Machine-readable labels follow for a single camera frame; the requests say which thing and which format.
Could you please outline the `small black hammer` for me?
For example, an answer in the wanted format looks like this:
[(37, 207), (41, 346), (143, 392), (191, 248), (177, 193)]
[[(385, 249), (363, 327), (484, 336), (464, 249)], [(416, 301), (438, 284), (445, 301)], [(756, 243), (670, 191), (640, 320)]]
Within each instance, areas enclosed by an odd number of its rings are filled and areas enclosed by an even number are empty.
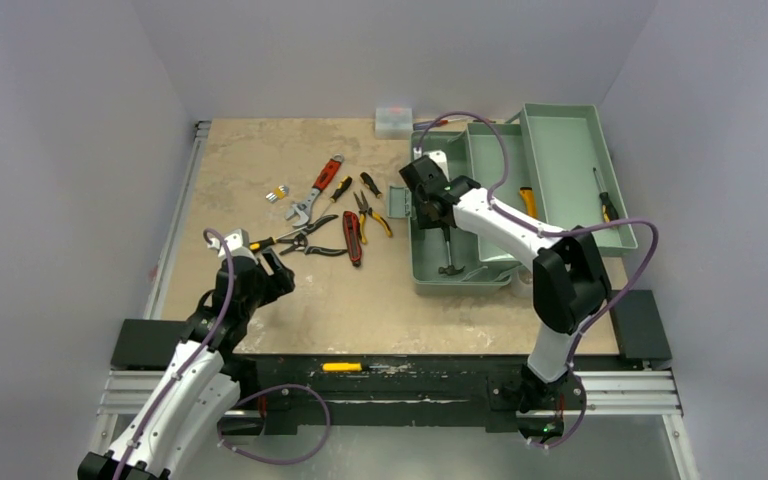
[(441, 228), (441, 232), (443, 235), (444, 245), (445, 245), (445, 252), (446, 252), (446, 264), (444, 266), (441, 266), (438, 268), (438, 273), (442, 276), (456, 276), (461, 274), (464, 271), (463, 267), (457, 267), (454, 264), (454, 255), (453, 255), (453, 249), (452, 249), (452, 243), (451, 243), (451, 230), (449, 226), (443, 226)]

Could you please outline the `yellow needle nose pliers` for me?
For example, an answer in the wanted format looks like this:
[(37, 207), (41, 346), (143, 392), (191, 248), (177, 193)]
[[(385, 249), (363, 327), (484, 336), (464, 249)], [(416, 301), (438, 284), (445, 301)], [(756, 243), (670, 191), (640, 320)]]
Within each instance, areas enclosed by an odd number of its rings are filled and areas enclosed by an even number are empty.
[(365, 194), (363, 192), (361, 192), (360, 194), (354, 193), (353, 196), (355, 198), (355, 201), (358, 207), (360, 242), (363, 245), (367, 244), (366, 223), (368, 220), (373, 220), (378, 224), (380, 224), (381, 227), (384, 229), (386, 236), (388, 238), (392, 238), (393, 232), (389, 223), (379, 213), (375, 212), (371, 208), (369, 202), (365, 197)]

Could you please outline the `red black utility knife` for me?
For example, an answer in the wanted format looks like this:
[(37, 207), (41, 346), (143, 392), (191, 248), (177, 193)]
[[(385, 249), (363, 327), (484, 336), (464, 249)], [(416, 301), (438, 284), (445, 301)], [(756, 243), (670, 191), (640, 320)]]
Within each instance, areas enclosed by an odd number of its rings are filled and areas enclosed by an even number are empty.
[(349, 259), (354, 267), (359, 268), (362, 264), (363, 250), (360, 239), (359, 218), (354, 212), (343, 212), (342, 229)]

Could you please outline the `green plastic tool box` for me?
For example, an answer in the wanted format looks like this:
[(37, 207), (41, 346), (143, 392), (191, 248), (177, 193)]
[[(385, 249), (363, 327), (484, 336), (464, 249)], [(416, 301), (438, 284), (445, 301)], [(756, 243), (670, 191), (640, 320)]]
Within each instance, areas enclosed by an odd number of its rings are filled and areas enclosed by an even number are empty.
[[(495, 197), (524, 212), (520, 187), (535, 193), (539, 220), (564, 229), (604, 222), (592, 168), (600, 170), (620, 217), (628, 214), (594, 105), (526, 103), (509, 123), (494, 129), (473, 121), (462, 130), (414, 131), (412, 146), (443, 150), (453, 179), (468, 176)], [(508, 285), (518, 268), (513, 256), (474, 234), (454, 230), (454, 264), (464, 271), (442, 276), (446, 248), (440, 229), (418, 227), (413, 201), (404, 186), (392, 186), (388, 215), (408, 221), (414, 290), (424, 296), (488, 295)]]

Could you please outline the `long black yellow screwdriver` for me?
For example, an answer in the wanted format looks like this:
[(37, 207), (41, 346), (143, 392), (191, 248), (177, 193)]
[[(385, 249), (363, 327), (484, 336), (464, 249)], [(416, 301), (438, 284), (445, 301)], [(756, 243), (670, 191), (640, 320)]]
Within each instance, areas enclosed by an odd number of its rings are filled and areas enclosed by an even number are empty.
[(596, 181), (599, 190), (599, 200), (601, 204), (602, 218), (604, 222), (612, 222), (620, 219), (620, 214), (613, 203), (610, 193), (607, 190), (604, 178), (600, 170), (596, 167), (592, 168), (594, 179)]

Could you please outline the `yellow black utility knife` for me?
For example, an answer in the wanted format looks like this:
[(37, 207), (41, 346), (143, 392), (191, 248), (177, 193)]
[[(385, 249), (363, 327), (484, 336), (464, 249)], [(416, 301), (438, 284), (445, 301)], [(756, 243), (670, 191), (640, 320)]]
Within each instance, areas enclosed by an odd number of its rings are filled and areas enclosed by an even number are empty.
[(532, 218), (538, 219), (539, 218), (539, 212), (537, 208), (537, 201), (536, 196), (531, 187), (520, 187), (519, 188), (519, 196), (521, 197), (524, 207), (525, 207), (525, 213)]

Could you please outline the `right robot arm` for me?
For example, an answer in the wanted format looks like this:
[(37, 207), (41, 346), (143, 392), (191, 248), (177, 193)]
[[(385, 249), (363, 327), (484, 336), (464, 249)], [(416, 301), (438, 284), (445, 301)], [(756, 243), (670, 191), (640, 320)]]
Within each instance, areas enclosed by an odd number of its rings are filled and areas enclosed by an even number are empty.
[(496, 200), (477, 181), (448, 179), (424, 155), (399, 170), (419, 217), (434, 227), (463, 230), (513, 256), (533, 278), (533, 309), (542, 322), (521, 381), (524, 399), (544, 407), (561, 391), (576, 336), (595, 317), (612, 287), (594, 236), (565, 231)]

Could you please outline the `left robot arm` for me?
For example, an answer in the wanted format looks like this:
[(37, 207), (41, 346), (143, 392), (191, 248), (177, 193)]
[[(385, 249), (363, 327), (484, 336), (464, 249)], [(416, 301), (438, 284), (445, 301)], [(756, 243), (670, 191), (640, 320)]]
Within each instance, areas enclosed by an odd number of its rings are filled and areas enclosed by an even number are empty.
[(215, 287), (187, 319), (161, 381), (103, 453), (88, 453), (80, 479), (172, 479), (221, 415), (257, 399), (256, 369), (235, 359), (255, 311), (295, 288), (295, 274), (272, 249), (223, 260)]

